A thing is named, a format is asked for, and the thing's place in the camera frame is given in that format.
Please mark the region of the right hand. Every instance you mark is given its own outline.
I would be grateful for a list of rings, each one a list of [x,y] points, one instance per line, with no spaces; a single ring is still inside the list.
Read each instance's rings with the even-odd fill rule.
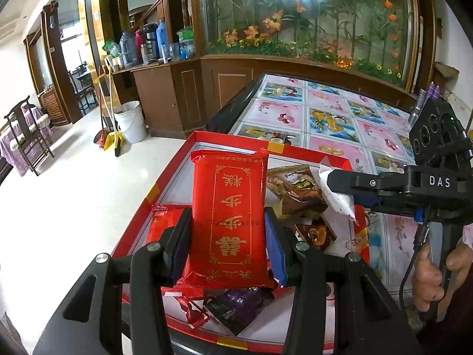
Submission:
[[[427,312],[433,301],[439,302],[438,315],[447,311],[455,291],[464,283],[470,271],[472,249],[463,242],[458,243],[449,254],[446,264],[456,277],[450,281],[449,289],[445,292],[441,285],[442,272],[430,259],[430,244],[426,243],[420,249],[412,278],[414,305],[419,312]]]

